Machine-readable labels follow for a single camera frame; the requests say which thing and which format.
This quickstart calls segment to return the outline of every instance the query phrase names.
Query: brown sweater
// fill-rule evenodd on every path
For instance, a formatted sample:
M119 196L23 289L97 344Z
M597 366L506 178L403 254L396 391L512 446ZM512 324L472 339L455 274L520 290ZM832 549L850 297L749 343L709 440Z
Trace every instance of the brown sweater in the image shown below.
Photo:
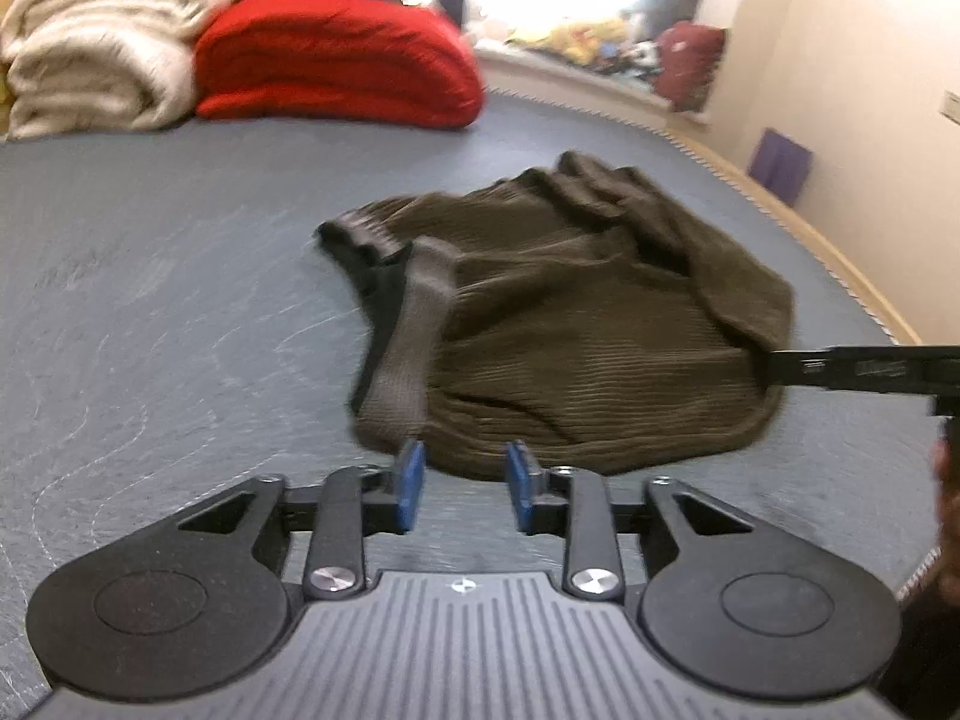
M779 401L791 290L635 167L568 152L320 225L373 323L357 434L500 479L503 447L618 473L736 449Z

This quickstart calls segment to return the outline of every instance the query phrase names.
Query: purple object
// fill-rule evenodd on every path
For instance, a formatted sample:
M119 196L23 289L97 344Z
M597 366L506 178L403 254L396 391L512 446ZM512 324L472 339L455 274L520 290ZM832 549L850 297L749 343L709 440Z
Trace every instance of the purple object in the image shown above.
M750 177L792 206L810 174L813 153L767 127L750 165Z

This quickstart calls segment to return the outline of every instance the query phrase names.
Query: metal screw head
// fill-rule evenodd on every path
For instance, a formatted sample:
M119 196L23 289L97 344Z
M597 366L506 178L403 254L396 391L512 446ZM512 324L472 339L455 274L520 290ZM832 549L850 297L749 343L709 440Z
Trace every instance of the metal screw head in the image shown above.
M310 574L310 584L318 590L340 592L357 584L357 576L341 565L325 565Z
M620 579L606 568L585 568L570 577L570 583L581 592L602 595L620 584Z

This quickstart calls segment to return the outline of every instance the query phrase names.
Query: wooden baseboard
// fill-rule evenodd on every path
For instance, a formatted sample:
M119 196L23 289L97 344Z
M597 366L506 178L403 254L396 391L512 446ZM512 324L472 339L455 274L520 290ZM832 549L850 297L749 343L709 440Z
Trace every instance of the wooden baseboard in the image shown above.
M747 194L757 205L767 211L800 241L814 256L839 276L864 306L872 312L899 342L904 344L923 343L920 334L914 330L902 314L894 308L883 293L862 272L834 247L819 231L792 208L774 194L757 184L752 178L743 175L736 166L710 148L688 136L671 132L670 136L682 143L698 157L709 163L719 175L728 180L743 194Z
M11 2L13 2L13 0L0 0L0 19L3 19ZM0 82L3 81L6 70L5 67L0 66ZM0 87L0 138L7 132L7 128L10 125L10 105L10 92L7 91L6 86L2 86Z

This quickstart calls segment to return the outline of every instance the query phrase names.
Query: gray bed sheet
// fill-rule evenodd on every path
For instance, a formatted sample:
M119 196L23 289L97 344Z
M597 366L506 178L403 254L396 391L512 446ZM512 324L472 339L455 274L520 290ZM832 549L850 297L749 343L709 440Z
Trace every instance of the gray bed sheet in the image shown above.
M493 95L462 133L260 119L0 146L0 718L46 691L23 619L54 567L248 474L309 484L383 460L349 432L367 327L314 226L568 148L642 167L785 276L796 346L889 343L809 252L665 138L534 101ZM791 389L754 445L611 486L666 471L896 589L935 541L925 409ZM561 556L558 539L515 533L502 485L438 472L416 531L368 548L373 569L555 569Z

